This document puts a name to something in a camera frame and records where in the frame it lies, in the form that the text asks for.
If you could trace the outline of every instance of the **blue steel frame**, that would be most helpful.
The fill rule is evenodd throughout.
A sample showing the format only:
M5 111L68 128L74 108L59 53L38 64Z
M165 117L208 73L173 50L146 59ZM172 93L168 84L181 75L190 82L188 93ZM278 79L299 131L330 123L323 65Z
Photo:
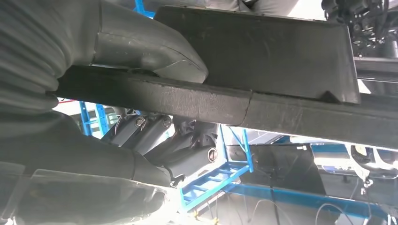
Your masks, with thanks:
M91 127L90 127L90 115L88 114L86 103L79 101L80 105L80 117L82 119L83 131L87 136L92 135Z
M91 124L97 122L99 131L102 135L105 135L109 130L107 114L105 113L105 109L103 105L96 104L95 105L95 115L97 117L96 120L91 121L90 115L87 111L87 106L85 102L79 101L80 105L80 117L82 119L83 124L83 132L86 136L92 136Z
M153 18L155 16L154 12L146 11L144 8L144 4L142 3L142 0L135 0L136 7L133 9L133 11L148 16L150 18Z
M239 145L242 147L243 151L246 153L247 161L232 161L229 160L227 147L224 141L224 133L222 131L222 126L219 126L220 135L222 140L222 146L226 157L226 163L221 165L219 168L214 169L213 171L201 176L200 178L192 181L191 183L185 185L185 187L180 189L181 194L181 202L182 209L184 211L190 211L201 203L205 202L209 197L216 194L218 191L222 190L231 182L238 179L241 175L246 172L253 172L253 162L252 155L250 152L249 143L247 140L247 132L246 129L243 129L242 132L242 143L239 137L235 134L235 132L231 130L233 136L236 138ZM208 181L216 182L215 185L212 185L211 188L204 188L203 185L207 184Z
M108 126L107 114L105 113L103 105L100 104L95 105L95 115L97 116L99 131L101 132L102 135L105 135L109 130L109 126Z
M227 193L233 193L238 195L249 195L253 197L272 199L271 188L265 186L251 186L244 184L231 183L224 188ZM330 196L306 194L296 191L273 189L275 202L290 203L309 208L318 209L324 203L331 203L343 209L347 215L369 218L368 204L367 202L354 201L350 199L334 198ZM376 204L370 203L370 209L372 215L387 218L387 214ZM339 212L333 207L325 207L324 210L331 210Z

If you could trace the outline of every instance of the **dark metal panel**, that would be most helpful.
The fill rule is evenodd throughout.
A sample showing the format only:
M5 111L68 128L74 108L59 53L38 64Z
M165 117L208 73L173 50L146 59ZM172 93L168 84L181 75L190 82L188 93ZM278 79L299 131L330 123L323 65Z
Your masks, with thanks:
M250 145L250 151L255 170L242 175L242 183L326 194L310 145L259 144ZM238 145L228 146L228 153L232 160L246 160Z
M329 91L341 102L360 101L343 25L183 7L162 7L155 20L198 52L206 84L304 98Z

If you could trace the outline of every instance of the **black metal beam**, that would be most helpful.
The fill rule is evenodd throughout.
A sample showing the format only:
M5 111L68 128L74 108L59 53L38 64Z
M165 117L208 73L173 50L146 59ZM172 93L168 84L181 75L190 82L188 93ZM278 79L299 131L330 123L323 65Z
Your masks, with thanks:
M358 79L398 83L398 59L355 57Z
M398 149L398 101L361 105L253 93L104 68L73 67L57 96L291 135Z

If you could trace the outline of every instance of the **electrical cable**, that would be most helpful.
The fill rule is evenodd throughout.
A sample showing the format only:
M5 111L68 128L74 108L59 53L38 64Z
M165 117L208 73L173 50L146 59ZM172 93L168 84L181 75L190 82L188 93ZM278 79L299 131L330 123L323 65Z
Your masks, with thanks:
M266 172L264 172L264 171L262 171L262 170L260 170L260 169L255 168L254 170L255 170L256 172L259 172L259 173L261 173L261 174L263 174L263 175L266 175L266 176L268 176L269 178L271 178L271 175L270 175L270 174L268 174L268 173L266 173Z
M119 124L120 124L120 121L121 121L121 120L122 120L122 118L119 117L119 119L118 119L117 122L116 122L115 131L114 131L114 134L115 134L115 135L116 135L117 128L119 127Z
M215 217L218 218L218 195L217 198L215 199Z
M319 213L321 212L322 208L325 207L325 206L335 207L336 209L338 209L341 213L343 213L347 217L347 219L348 219L348 221L350 222L351 225L354 225L354 223L351 221L351 219L348 217L348 215L340 207L338 207L336 205L333 205L333 204L330 204L330 203L324 203L323 205L321 205L319 207L318 211L316 212L315 225L318 225Z
M246 216L249 219L249 210L247 209L246 195L243 195L243 200L245 202Z
M235 207L234 202L233 202L232 199L230 198L230 195L228 195L227 193L225 193L225 194L226 194L227 197L228 197L228 205L231 205L231 202L232 202L232 204L233 204L233 206L234 206L234 208L235 208L235 211L237 212L237 216L239 217L240 224L243 225L242 217L240 216L239 211L238 211L237 208Z
M355 191L357 190L359 183L360 183L360 179L359 179L359 177L357 177L357 184L355 185L354 190L352 191L352 193L350 195L350 199L352 199L352 197L354 197Z
M209 202L207 202L207 207L209 208L210 215L212 216L212 219L214 219L213 212L211 211L211 207L209 205Z
M254 210L253 210L252 220L251 220L250 224L253 223L254 214L256 213L257 207L259 206L259 203L260 203L260 202L271 202L271 203L273 203L273 204L284 214L284 216L286 217L286 219L289 221L289 224L290 224L290 225L293 225L293 223L292 223L290 217L287 215L287 213L286 213L281 207L279 207L275 202L273 202L273 201L271 201L271 200L268 200L268 199L261 199L261 200L259 200L259 201L257 202L256 207L254 207Z
M369 213L369 219L372 217L372 209L370 208L370 196L369 196L369 188L365 192L366 197L367 197L367 210Z
M231 212L231 202L230 199L228 198L228 212Z

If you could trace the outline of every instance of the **blue ladder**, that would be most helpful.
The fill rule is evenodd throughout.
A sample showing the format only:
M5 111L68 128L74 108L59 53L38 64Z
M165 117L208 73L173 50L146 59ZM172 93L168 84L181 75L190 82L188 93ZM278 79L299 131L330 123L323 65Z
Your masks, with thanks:
M91 124L98 123L99 131L102 135L105 135L109 130L107 114L105 113L105 108L103 105L95 105L95 115L96 120L90 120L90 115L88 113L86 103L79 101L80 105L80 117L83 123L83 132L87 136L92 136Z
M229 160L222 127L220 125L222 146L227 162L180 189L183 211L192 210L202 202L206 201L209 197L222 190L225 186L234 182L244 173L248 171L251 173L253 172L252 155L247 141L246 129L243 129L243 143L230 127L229 129L243 151L245 151L247 161Z

